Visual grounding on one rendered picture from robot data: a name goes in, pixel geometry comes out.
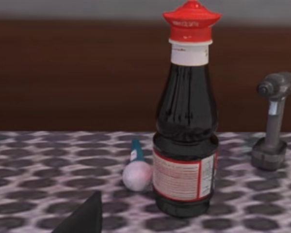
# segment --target red bottle lid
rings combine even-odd
[[[211,41],[211,26],[221,17],[196,0],[188,0],[173,12],[163,13],[171,25],[170,39],[178,42]]]

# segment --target wooden panel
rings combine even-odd
[[[155,130],[168,34],[156,22],[0,21],[0,130]],[[219,130],[264,131],[256,85],[291,72],[291,29],[216,27],[213,38]]]

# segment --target gray tool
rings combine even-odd
[[[291,73],[280,72],[266,76],[257,86],[258,93],[270,101],[266,136],[252,149],[251,164],[254,167],[275,171],[285,160],[287,143],[280,140],[280,129],[285,101],[291,94]]]

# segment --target bottle neck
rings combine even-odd
[[[209,45],[212,41],[202,43],[169,42],[171,48],[171,63],[179,66],[198,67],[209,62]]]

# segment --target spotted tablecloth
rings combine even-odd
[[[0,132],[0,233],[49,233],[95,190],[103,193],[104,233],[291,233],[291,133],[285,167],[249,164],[262,133],[218,133],[216,192],[208,213],[161,213],[151,190],[127,191],[121,172],[130,140],[151,163],[152,133]]]

